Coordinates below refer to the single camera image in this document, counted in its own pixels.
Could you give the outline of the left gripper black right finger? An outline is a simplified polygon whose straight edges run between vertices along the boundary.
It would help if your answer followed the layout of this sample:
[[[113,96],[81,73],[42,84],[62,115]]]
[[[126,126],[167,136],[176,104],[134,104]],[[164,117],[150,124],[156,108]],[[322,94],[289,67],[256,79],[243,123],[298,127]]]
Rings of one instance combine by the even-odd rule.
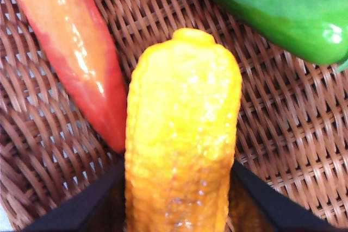
[[[231,171],[229,216],[234,231],[337,230],[274,190],[237,161]]]

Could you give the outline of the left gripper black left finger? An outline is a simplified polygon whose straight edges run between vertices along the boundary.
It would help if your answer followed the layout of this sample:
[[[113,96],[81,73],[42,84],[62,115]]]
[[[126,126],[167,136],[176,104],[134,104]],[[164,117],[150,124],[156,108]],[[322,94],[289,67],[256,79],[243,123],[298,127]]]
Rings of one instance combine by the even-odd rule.
[[[24,231],[123,231],[124,161],[82,192],[24,228]]]

